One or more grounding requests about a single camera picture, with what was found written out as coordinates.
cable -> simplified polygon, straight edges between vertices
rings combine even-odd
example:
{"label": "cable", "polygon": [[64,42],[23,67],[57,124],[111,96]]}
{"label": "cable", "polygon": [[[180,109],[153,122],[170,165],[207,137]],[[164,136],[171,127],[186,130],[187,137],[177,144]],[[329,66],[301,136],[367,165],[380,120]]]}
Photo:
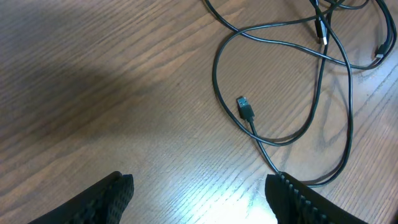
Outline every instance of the cable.
{"label": "cable", "polygon": [[[225,19],[223,19],[223,17],[217,13],[217,11],[215,10],[215,8],[210,4],[209,0],[204,0],[206,5],[208,6],[209,10],[215,15],[215,17],[222,23],[224,24],[227,28],[231,29],[232,31],[234,31],[234,34],[231,35],[229,38],[227,38],[222,44],[221,47],[218,49],[216,56],[215,56],[215,60],[213,63],[213,75],[212,75],[212,80],[213,80],[213,88],[214,91],[216,93],[216,96],[218,98],[218,100],[221,103],[221,106],[223,107],[223,109],[226,111],[227,115],[235,122],[235,124],[242,130],[244,131],[247,135],[249,135],[250,137],[252,137],[253,139],[256,140],[258,146],[260,147],[260,150],[262,152],[262,155],[264,156],[265,160],[267,161],[267,163],[270,165],[271,169],[278,173],[279,170],[276,168],[276,166],[272,163],[271,158],[269,157],[269,155],[267,154],[266,150],[264,149],[264,146],[262,145],[262,143],[271,145],[271,146],[286,146],[289,144],[292,144],[293,142],[295,142],[296,140],[298,140],[300,137],[302,137],[305,132],[308,130],[308,128],[310,127],[314,116],[315,116],[315,112],[318,106],[318,102],[319,102],[319,97],[320,97],[320,89],[321,89],[321,85],[322,85],[322,78],[323,78],[323,71],[325,68],[325,62],[326,60],[329,60],[331,62],[337,63],[339,65],[344,65],[347,68],[347,73],[348,73],[348,128],[347,128],[347,140],[346,140],[346,146],[344,149],[344,153],[343,153],[343,157],[341,158],[341,162],[339,163],[338,167],[335,169],[336,171],[334,172],[334,174],[332,174],[327,180],[323,181],[323,182],[319,182],[319,183],[315,183],[315,184],[311,184],[308,185],[309,187],[321,187],[324,186],[328,183],[330,183],[331,181],[333,181],[334,179],[336,179],[341,172],[343,171],[343,169],[345,168],[345,165],[347,164],[348,158],[349,158],[349,154],[351,151],[351,144],[352,144],[352,138],[353,138],[353,77],[352,77],[352,71],[351,68],[356,68],[356,69],[362,69],[362,70],[368,70],[368,69],[372,69],[375,68],[377,66],[379,66],[386,58],[387,56],[391,53],[392,49],[395,46],[395,42],[396,42],[396,27],[394,24],[394,21],[392,19],[392,16],[390,14],[390,12],[388,11],[388,8],[386,6],[386,4],[384,3],[383,0],[376,0],[377,4],[379,5],[379,7],[381,8],[384,17],[386,18],[386,24],[387,24],[387,38],[386,41],[379,47],[379,49],[377,50],[376,54],[381,54],[381,58],[379,60],[374,61],[372,64],[368,65],[368,66],[360,66],[360,65],[352,65],[349,63],[348,60],[348,56],[344,50],[343,45],[341,44],[341,42],[339,41],[337,35],[333,32],[332,28],[331,28],[331,15],[332,12],[336,9],[336,8],[342,8],[342,9],[361,9],[362,7],[364,7],[369,0],[366,0],[362,5],[360,6],[345,6],[342,5],[342,3],[345,0],[339,0],[337,2],[334,2],[332,0],[326,0],[327,2],[329,2],[331,4],[331,6],[329,7],[329,9],[327,9],[324,12],[321,12],[321,10],[319,9],[317,3],[315,2],[315,0],[310,0],[311,4],[313,5],[313,7],[315,8],[316,11],[316,16],[312,16],[312,17],[308,17],[305,19],[299,19],[296,21],[289,21],[289,22],[275,22],[275,23],[270,23],[270,24],[264,24],[264,25],[259,25],[259,26],[251,26],[248,27],[246,29],[242,29],[239,30],[237,28],[235,28],[234,26],[232,26],[228,21],[226,21]],[[269,39],[263,39],[260,37],[255,37],[253,35],[249,35],[246,32],[250,31],[250,30],[257,30],[257,29],[265,29],[265,28],[270,28],[270,27],[277,27],[277,26],[287,26],[287,25],[292,25],[292,24],[298,24],[301,22],[308,22],[314,19],[318,19],[320,20],[322,23],[324,23],[325,27],[326,27],[326,39],[327,42],[329,43],[329,38],[330,36],[332,36],[333,40],[336,42],[342,56],[344,59],[344,62],[339,61],[337,59],[331,58],[329,56],[327,56],[327,52],[328,52],[328,45],[325,46],[323,53],[318,53],[312,49],[308,49],[306,47],[303,47],[301,45],[297,45],[297,44],[293,44],[293,43],[289,43],[289,42],[283,42],[283,41],[279,41],[279,40],[269,40]],[[290,138],[287,141],[284,142],[275,142],[275,141],[270,141],[266,138],[262,138],[260,136],[258,136],[255,125],[254,125],[254,121],[252,119],[252,117],[254,116],[254,113],[251,109],[251,106],[247,103],[246,98],[239,98],[238,99],[238,108],[239,108],[239,114],[241,115],[241,118],[246,120],[251,127],[251,132],[246,129],[242,123],[240,123],[238,121],[238,119],[234,116],[234,114],[232,114],[231,110],[228,108],[228,106],[226,105],[226,103],[224,102],[224,99],[222,97],[222,94],[220,92],[220,89],[218,87],[218,81],[217,81],[217,68],[218,68],[218,62],[220,61],[220,57],[221,54],[224,50],[224,48],[227,46],[227,44],[233,40],[235,37],[242,35],[248,39],[251,40],[256,40],[259,42],[265,42],[265,43],[271,43],[271,44],[280,44],[280,45],[285,45],[285,46],[289,46],[289,47],[293,47],[295,49],[299,49],[301,51],[304,51],[306,53],[312,54],[316,57],[320,57],[322,58],[322,63],[321,63],[321,67],[320,67],[320,73],[319,73],[319,77],[318,77],[318,83],[317,83],[317,88],[315,90],[315,96],[314,96],[314,100],[313,100],[313,104],[312,104],[312,108],[310,110],[310,114],[305,122],[305,124],[296,132],[296,135],[294,135],[292,138]]]}

black plastic object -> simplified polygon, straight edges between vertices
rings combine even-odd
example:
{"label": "black plastic object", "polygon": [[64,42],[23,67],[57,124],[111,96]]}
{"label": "black plastic object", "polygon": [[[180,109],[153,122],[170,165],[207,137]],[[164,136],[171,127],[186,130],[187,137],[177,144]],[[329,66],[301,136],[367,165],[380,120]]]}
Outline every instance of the black plastic object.
{"label": "black plastic object", "polygon": [[278,223],[365,223],[285,172],[268,175],[266,197]]}
{"label": "black plastic object", "polygon": [[133,193],[132,175],[113,172],[30,224],[118,224]]}

wooden surface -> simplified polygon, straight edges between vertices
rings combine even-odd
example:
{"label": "wooden surface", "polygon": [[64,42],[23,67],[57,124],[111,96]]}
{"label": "wooden surface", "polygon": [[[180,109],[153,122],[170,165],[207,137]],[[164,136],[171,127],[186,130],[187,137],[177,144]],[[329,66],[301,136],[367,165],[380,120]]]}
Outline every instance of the wooden surface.
{"label": "wooden surface", "polygon": [[[212,0],[237,27],[312,16],[306,0]],[[398,21],[397,1],[387,4]],[[375,2],[334,13],[352,63],[384,42]],[[312,22],[254,32],[319,50]],[[199,0],[0,1],[0,223],[26,223],[109,173],[133,174],[122,223],[276,223],[264,196],[271,171],[220,108],[211,85],[230,31]],[[330,55],[341,58],[331,44]],[[398,52],[354,72],[354,140],[327,199],[369,223],[398,209]],[[236,113],[245,95],[259,134],[293,133],[312,102],[310,55],[242,37],[220,62]],[[267,147],[300,180],[326,174],[346,140],[347,75],[328,63],[315,121],[287,147]]]}

black cable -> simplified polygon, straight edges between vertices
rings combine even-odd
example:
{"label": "black cable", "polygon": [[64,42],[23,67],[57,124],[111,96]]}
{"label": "black cable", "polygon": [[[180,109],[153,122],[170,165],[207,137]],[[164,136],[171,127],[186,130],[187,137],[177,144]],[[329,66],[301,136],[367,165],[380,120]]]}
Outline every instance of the black cable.
{"label": "black cable", "polygon": [[[338,177],[338,175],[342,172],[342,170],[345,168],[345,165],[348,161],[348,157],[349,157],[349,153],[351,150],[351,143],[352,143],[352,138],[353,138],[353,77],[352,77],[352,71],[351,71],[351,67],[353,68],[357,68],[357,69],[363,69],[363,70],[367,70],[367,69],[372,69],[378,65],[380,65],[385,59],[386,57],[391,53],[395,42],[396,42],[396,27],[394,24],[394,21],[392,20],[392,16],[390,14],[390,12],[388,11],[387,6],[385,5],[383,0],[376,0],[376,2],[379,4],[379,7],[381,8],[385,18],[386,18],[386,24],[387,24],[387,33],[390,33],[392,35],[392,37],[389,37],[389,35],[387,35],[387,39],[385,41],[385,52],[383,52],[383,57],[382,59],[378,60],[377,62],[374,62],[366,67],[364,66],[358,66],[358,65],[352,65],[349,63],[347,54],[344,50],[343,45],[341,44],[341,42],[338,40],[336,34],[333,32],[333,30],[331,29],[331,15],[332,12],[337,8],[345,8],[345,7],[351,7],[351,6],[344,6],[341,5],[342,2],[344,2],[344,0],[340,0],[336,3],[334,3],[333,1],[328,1],[331,2],[331,6],[328,10],[326,10],[325,12],[321,12],[321,10],[319,9],[319,7],[317,6],[317,4],[315,3],[314,0],[310,0],[310,2],[312,3],[313,7],[315,8],[317,14],[316,16],[312,16],[312,17],[308,17],[306,19],[300,19],[300,20],[296,20],[296,21],[290,21],[290,22],[275,22],[275,23],[271,23],[271,24],[264,24],[264,25],[260,25],[260,26],[252,26],[252,27],[248,27],[246,29],[242,29],[242,30],[238,30],[237,28],[235,28],[234,26],[232,26],[230,23],[228,23],[226,20],[224,20],[222,18],[221,15],[219,15],[217,13],[217,11],[214,9],[214,7],[210,4],[210,2],[208,0],[204,0],[206,5],[208,6],[208,8],[212,11],[212,13],[216,16],[216,18],[218,20],[220,20],[221,23],[223,23],[226,27],[230,28],[231,30],[235,31],[235,33],[229,37],[228,39],[226,39],[226,41],[224,41],[221,45],[221,47],[218,49],[217,53],[216,53],[216,57],[215,57],[215,61],[213,64],[213,87],[215,90],[215,93],[217,95],[217,98],[219,99],[222,107],[224,108],[224,110],[227,112],[228,116],[236,123],[236,125],[238,125],[238,127],[244,131],[247,135],[249,135],[250,137],[252,137],[253,139],[256,140],[257,144],[260,147],[260,150],[264,156],[264,158],[266,159],[266,161],[268,162],[268,164],[271,166],[272,170],[274,172],[278,172],[278,169],[276,168],[276,166],[272,163],[270,157],[268,156],[266,150],[264,149],[262,143],[266,143],[268,145],[271,146],[286,146],[288,144],[292,144],[293,142],[295,142],[298,138],[300,138],[309,128],[309,126],[311,125],[311,122],[313,121],[313,118],[315,116],[315,112],[317,109],[317,105],[318,105],[318,101],[319,101],[319,96],[320,96],[320,88],[322,85],[322,76],[323,76],[323,71],[325,68],[325,62],[326,60],[329,60],[331,62],[335,62],[337,64],[340,65],[345,65],[347,68],[347,72],[348,72],[348,82],[349,82],[349,91],[348,91],[348,129],[347,129],[347,141],[346,141],[346,146],[345,146],[345,150],[343,153],[343,157],[341,158],[341,162],[339,163],[338,167],[336,168],[336,172],[331,175],[331,177],[329,177],[329,179],[327,179],[326,181],[317,183],[317,184],[312,184],[309,185],[309,187],[321,187],[323,185],[326,185],[328,183],[330,183],[332,180],[334,180],[335,178]],[[353,6],[351,7],[351,9],[356,9],[354,7],[362,8],[364,7],[369,1],[366,0],[362,5],[360,6]],[[276,27],[276,26],[286,26],[286,25],[291,25],[291,24],[298,24],[301,22],[307,22],[307,21],[311,21],[313,19],[319,18],[323,21],[323,23],[326,26],[327,29],[327,41],[329,41],[329,37],[330,35],[332,36],[332,38],[335,40],[337,46],[339,47],[339,50],[344,58],[344,62],[339,61],[337,59],[331,58],[329,56],[327,56],[327,51],[328,51],[328,45],[325,46],[325,49],[323,51],[323,53],[318,53],[314,50],[308,49],[306,47],[303,47],[301,45],[297,45],[297,44],[293,44],[293,43],[289,43],[289,42],[283,42],[283,41],[278,41],[278,40],[268,40],[268,39],[262,39],[259,37],[255,37],[253,35],[249,35],[246,32],[250,31],[250,30],[257,30],[257,29],[265,29],[265,28],[269,28],[269,27]],[[300,130],[297,132],[297,134],[290,138],[288,141],[285,142],[274,142],[274,141],[270,141],[268,139],[259,137],[257,135],[257,131],[255,128],[255,125],[252,121],[252,119],[248,119],[248,122],[250,124],[251,127],[251,131],[247,130],[239,121],[238,119],[234,116],[234,114],[232,114],[232,112],[229,110],[229,108],[227,107],[226,103],[224,102],[224,99],[221,95],[220,89],[218,87],[218,82],[217,82],[217,66],[218,66],[218,62],[220,60],[221,54],[224,50],[224,48],[226,47],[226,45],[235,37],[237,37],[238,35],[243,35],[249,39],[252,40],[256,40],[256,41],[260,41],[260,42],[267,42],[267,43],[272,43],[272,44],[281,44],[281,45],[286,45],[289,47],[293,47],[299,50],[302,50],[304,52],[310,53],[312,55],[315,55],[317,57],[321,57],[322,58],[322,64],[320,67],[320,73],[319,73],[319,77],[318,77],[318,85],[317,85],[317,89],[315,92],[315,97],[314,97],[314,101],[313,101],[313,105],[312,108],[310,110],[310,115],[308,116],[305,124],[303,125],[302,128],[300,128]]]}

wooden table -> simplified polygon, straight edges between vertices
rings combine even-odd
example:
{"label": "wooden table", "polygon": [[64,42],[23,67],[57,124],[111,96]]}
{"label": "wooden table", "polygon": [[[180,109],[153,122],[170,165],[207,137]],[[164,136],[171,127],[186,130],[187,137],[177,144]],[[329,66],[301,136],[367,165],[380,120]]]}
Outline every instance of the wooden table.
{"label": "wooden table", "polygon": [[[314,15],[307,0],[212,0],[237,27]],[[397,1],[387,5],[398,22]],[[352,63],[371,62],[386,25],[375,2],[334,13]],[[109,173],[133,174],[121,223],[276,223],[271,170],[221,109],[211,84],[231,32],[198,0],[0,2],[0,223],[26,223]],[[254,32],[320,50],[313,22]],[[341,58],[332,43],[330,53]],[[238,37],[220,88],[244,95],[259,134],[296,131],[308,116],[319,59]],[[295,144],[267,147],[300,180],[337,165],[346,140],[348,79],[327,63],[317,114]],[[345,171],[317,191],[370,223],[398,209],[398,52],[354,71],[354,140]]]}

